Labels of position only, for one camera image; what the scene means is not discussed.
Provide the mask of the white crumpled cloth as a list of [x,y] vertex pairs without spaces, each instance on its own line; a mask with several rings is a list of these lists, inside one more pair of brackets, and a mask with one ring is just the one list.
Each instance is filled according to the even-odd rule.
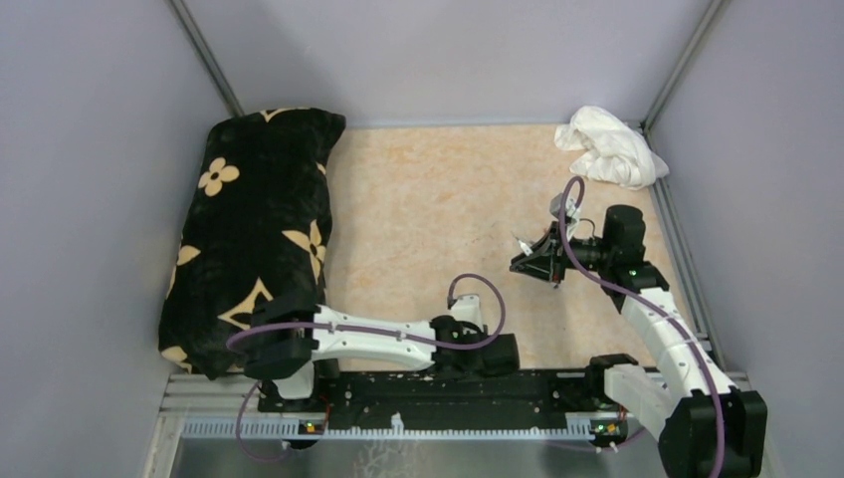
[[641,133],[601,107],[578,109],[556,128],[553,142],[562,151],[579,151],[569,170],[593,181],[639,190],[670,173]]

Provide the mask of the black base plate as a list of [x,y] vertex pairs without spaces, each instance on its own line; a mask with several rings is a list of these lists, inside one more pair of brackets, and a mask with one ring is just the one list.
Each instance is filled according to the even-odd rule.
[[405,427],[417,430],[564,428],[587,418],[598,437],[623,438],[631,431],[629,413],[601,395],[583,369],[451,379],[422,371],[344,371],[318,378],[306,398],[282,398],[271,382],[260,394],[261,412],[314,413],[332,429],[386,428],[397,414]]

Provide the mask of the aluminium corner post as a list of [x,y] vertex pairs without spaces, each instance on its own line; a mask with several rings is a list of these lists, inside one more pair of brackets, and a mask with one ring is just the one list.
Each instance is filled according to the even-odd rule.
[[182,29],[187,42],[198,58],[229,116],[233,118],[242,117],[245,114],[244,109],[211,46],[206,40],[199,23],[191,12],[188,3],[185,0],[166,0],[165,3]]
[[708,3],[706,10],[682,49],[669,76],[660,88],[647,114],[640,122],[640,127],[645,137],[649,137],[655,129],[676,89],[685,78],[697,56],[704,49],[713,29],[731,4],[731,0],[712,0]]

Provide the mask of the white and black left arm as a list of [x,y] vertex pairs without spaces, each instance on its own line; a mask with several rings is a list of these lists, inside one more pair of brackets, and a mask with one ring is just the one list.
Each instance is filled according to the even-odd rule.
[[515,336],[485,325],[477,294],[449,299],[446,314],[428,321],[375,320],[326,305],[294,310],[277,301],[253,317],[258,324],[226,346],[244,359],[245,376],[273,383],[282,400],[300,412],[317,403],[321,362],[385,361],[445,379],[500,376],[521,366]]

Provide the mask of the black floral blanket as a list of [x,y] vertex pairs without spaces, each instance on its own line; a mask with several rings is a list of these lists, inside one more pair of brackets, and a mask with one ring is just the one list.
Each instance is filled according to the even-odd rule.
[[325,299],[327,167],[345,128],[343,115],[298,108],[210,130],[160,315],[165,359],[208,379],[239,371],[227,341],[251,328],[257,306]]

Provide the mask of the white marker pen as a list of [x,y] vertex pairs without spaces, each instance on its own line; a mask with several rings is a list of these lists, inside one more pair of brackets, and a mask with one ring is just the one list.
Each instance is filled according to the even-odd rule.
[[534,254],[534,250],[533,250],[531,244],[529,243],[529,241],[522,239],[521,237],[517,236],[516,234],[513,234],[513,237],[516,240],[516,242],[517,242],[517,244],[518,244],[518,246],[521,250],[521,254],[524,257],[530,257]]

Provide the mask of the aluminium corner post left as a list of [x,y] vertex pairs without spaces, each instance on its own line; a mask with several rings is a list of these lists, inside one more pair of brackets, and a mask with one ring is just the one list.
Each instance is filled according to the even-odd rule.
[[206,40],[199,23],[191,12],[188,3],[185,0],[166,0],[165,3],[182,29],[187,42],[198,58],[229,116],[233,118],[242,117],[245,114],[244,109],[211,46]]

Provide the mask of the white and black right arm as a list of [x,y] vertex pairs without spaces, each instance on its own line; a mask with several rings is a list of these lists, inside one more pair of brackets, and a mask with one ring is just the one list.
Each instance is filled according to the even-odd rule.
[[685,323],[664,276],[645,258],[642,211],[609,207],[601,235],[590,238],[574,237],[579,222],[579,208],[571,206],[539,240],[520,240],[511,271],[553,285],[568,270],[583,273],[643,341],[663,378],[655,382],[629,358],[596,357],[583,384],[586,402],[632,412],[656,439],[670,477],[760,476],[766,403],[740,389]]

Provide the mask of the aluminium corner post right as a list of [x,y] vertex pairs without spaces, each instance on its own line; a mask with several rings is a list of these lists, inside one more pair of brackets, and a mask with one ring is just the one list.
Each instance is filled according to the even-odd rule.
[[649,137],[655,129],[676,89],[685,78],[697,56],[704,49],[713,29],[731,4],[731,0],[712,0],[708,3],[706,10],[682,49],[669,76],[660,88],[647,114],[640,122],[640,127],[645,137]]

